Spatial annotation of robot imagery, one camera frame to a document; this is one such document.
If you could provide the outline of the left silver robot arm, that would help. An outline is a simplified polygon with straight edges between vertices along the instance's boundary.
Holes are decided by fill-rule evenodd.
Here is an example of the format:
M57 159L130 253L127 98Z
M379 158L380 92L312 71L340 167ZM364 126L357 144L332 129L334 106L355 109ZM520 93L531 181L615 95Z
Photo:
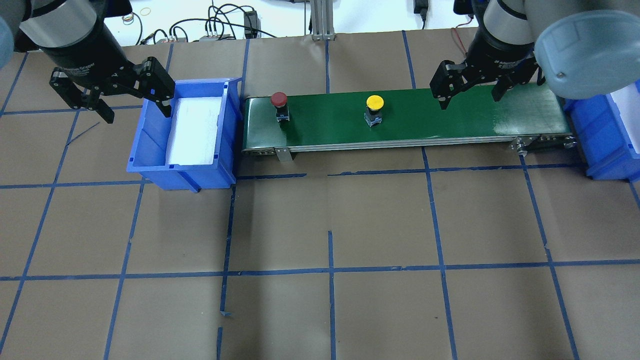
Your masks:
M153 56L134 64L105 25L106 18L133 13L128 0L3 0L1 64L29 41L54 62L49 85L74 110L96 112L106 123L114 111L104 96L131 95L172 116L175 82Z

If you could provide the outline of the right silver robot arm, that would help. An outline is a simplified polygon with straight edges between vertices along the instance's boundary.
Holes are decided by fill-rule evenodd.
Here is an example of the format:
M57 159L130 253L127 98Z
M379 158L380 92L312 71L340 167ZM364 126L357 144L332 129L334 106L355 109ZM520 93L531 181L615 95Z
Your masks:
M637 0L457 0L478 28L464 60L443 60L429 88L442 110L454 96L494 84L500 101L535 73L556 96L586 100L640 76Z

